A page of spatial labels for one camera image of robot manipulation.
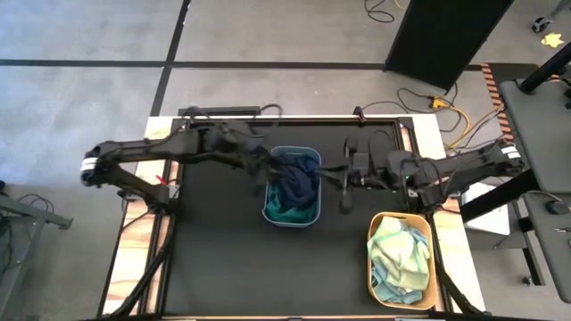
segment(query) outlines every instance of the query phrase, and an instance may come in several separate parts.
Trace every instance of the light green towel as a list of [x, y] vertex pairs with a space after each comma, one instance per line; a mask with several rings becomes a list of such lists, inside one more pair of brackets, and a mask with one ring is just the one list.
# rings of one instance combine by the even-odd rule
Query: light green towel
[[384, 217], [375, 235], [368, 241], [368, 255], [388, 271], [386, 282], [403, 289], [428, 287], [430, 252], [426, 238], [397, 218]]

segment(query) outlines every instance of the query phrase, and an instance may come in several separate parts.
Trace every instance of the blue bin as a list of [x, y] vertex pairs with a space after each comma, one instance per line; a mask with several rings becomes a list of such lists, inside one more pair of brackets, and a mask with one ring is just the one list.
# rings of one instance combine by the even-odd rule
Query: blue bin
[[[272, 156], [279, 156], [279, 155], [284, 155], [284, 154], [309, 155], [311, 158], [318, 161], [319, 166], [321, 166], [321, 155], [319, 155], [318, 151], [316, 151], [310, 147], [278, 146], [278, 147], [274, 147], [270, 153]], [[269, 198], [269, 182], [266, 183], [266, 198], [264, 201], [264, 208], [263, 208], [263, 210], [261, 210], [261, 214], [264, 216], [264, 218], [268, 222], [270, 222], [271, 224], [274, 224], [276, 226], [280, 226], [280, 227], [298, 227], [298, 228], [300, 228], [300, 227], [310, 226], [311, 224], [315, 223], [318, 220], [319, 213], [321, 212], [321, 178], [319, 179], [318, 199], [317, 199], [317, 206], [315, 207], [316, 212], [315, 212], [315, 215], [313, 216], [313, 220], [311, 222], [308, 222], [308, 223], [286, 223], [286, 222], [277, 222], [275, 220], [268, 218], [268, 216], [266, 215], [266, 206], [268, 206], [268, 202], [269, 202], [268, 198]]]

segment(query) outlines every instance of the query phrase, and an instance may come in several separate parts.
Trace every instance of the white label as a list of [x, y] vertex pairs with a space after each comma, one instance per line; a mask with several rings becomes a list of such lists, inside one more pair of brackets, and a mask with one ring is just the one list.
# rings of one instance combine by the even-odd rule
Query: white label
[[84, 159], [81, 162], [81, 168], [79, 170], [84, 171], [84, 170], [94, 169], [96, 163], [97, 163], [96, 157], [90, 157], [90, 158]]
[[509, 157], [510, 159], [515, 159], [515, 158], [520, 158], [521, 155], [519, 154], [519, 152], [511, 152], [511, 153], [508, 154], [508, 157]]
[[505, 147], [501, 149], [503, 153], [517, 152], [516, 146]]

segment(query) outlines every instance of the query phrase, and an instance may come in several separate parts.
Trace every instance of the plastic bin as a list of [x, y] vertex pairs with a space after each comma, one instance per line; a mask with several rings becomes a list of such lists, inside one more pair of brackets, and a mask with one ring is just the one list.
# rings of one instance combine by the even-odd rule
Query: plastic bin
[[399, 308], [399, 309], [415, 309], [415, 310], [426, 310], [432, 308], [436, 304], [436, 300], [438, 298], [438, 288], [437, 288], [438, 285], [436, 282], [436, 272], [434, 269], [434, 247], [432, 244], [432, 230], [430, 229], [430, 225], [428, 224], [428, 222], [426, 222], [426, 220], [423, 217], [419, 215], [395, 213], [395, 212], [381, 212], [376, 214], [371, 220], [371, 224], [368, 228], [367, 241], [370, 240], [371, 237], [373, 237], [378, 227], [380, 226], [383, 217], [398, 218], [402, 221], [402, 223], [406, 224], [407, 226], [418, 229], [426, 237], [428, 243], [428, 250], [430, 251], [430, 259], [428, 260], [428, 272], [430, 274], [430, 280], [428, 281], [428, 287], [426, 288], [426, 290], [422, 292], [422, 300], [416, 301], [412, 304], [385, 302], [380, 300], [375, 295], [375, 291], [373, 290], [373, 285], [371, 284], [372, 262], [370, 259], [367, 259], [368, 292], [371, 293], [373, 298], [379, 301], [379, 303], [386, 305], [387, 307]]
[[[318, 151], [316, 151], [310, 147], [278, 146], [278, 147], [274, 147], [270, 151], [270, 154], [272, 156], [279, 156], [279, 155], [284, 155], [284, 154], [309, 155], [311, 158], [318, 161], [319, 166], [321, 166], [321, 155], [319, 155]], [[265, 200], [264, 201], [264, 208], [263, 208], [263, 210], [261, 210], [261, 214], [264, 216], [264, 218], [268, 222], [270, 222], [276, 226], [280, 226], [280, 227], [297, 227], [297, 228], [300, 228], [300, 227], [310, 226], [311, 224], [315, 223], [318, 220], [319, 213], [321, 212], [321, 178], [319, 178], [319, 190], [318, 190], [318, 199], [317, 199], [318, 204], [315, 207], [315, 214], [314, 214], [313, 220], [311, 222], [308, 222], [308, 223], [286, 223], [286, 222], [277, 222], [275, 220], [268, 218], [268, 216], [266, 215], [266, 206], [268, 205], [268, 197], [269, 197], [269, 182], [266, 183], [266, 197], [264, 199]]]

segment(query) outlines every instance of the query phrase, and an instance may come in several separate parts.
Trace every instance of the black table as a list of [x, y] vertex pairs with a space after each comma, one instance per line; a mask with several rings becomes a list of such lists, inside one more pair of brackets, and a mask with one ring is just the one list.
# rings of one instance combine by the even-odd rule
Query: black table
[[[383, 129], [391, 141], [373, 136], [374, 152], [383, 155], [402, 148], [394, 119], [371, 120], [362, 128], [355, 121], [283, 120], [271, 129], [267, 145], [312, 147], [326, 165], [341, 163], [348, 135], [357, 136], [360, 152], [365, 152], [371, 134]], [[262, 121], [256, 125], [269, 130]], [[323, 182], [319, 220], [303, 229], [280, 228], [262, 216], [264, 195], [252, 196], [243, 171], [201, 163], [185, 167], [182, 175], [166, 315], [418, 313], [384, 307], [367, 290], [368, 225], [380, 211], [406, 210], [399, 193], [357, 191], [354, 210], [345, 216], [338, 206], [340, 192]]]
[[[521, 218], [518, 223], [524, 232], [535, 230], [559, 297], [571, 303], [571, 234], [555, 231], [555, 228], [570, 227], [571, 215], [550, 214], [545, 203], [552, 201], [553, 196], [529, 193], [553, 193], [571, 204], [571, 111], [565, 107], [566, 90], [563, 83], [551, 82], [527, 95], [517, 88], [515, 81], [501, 84], [516, 139], [521, 143], [520, 152], [529, 168], [460, 210], [466, 222], [523, 195], [529, 217]], [[531, 261], [537, 267], [533, 250], [525, 258], [528, 265]], [[532, 270], [532, 278], [535, 284], [543, 284], [539, 269]]]

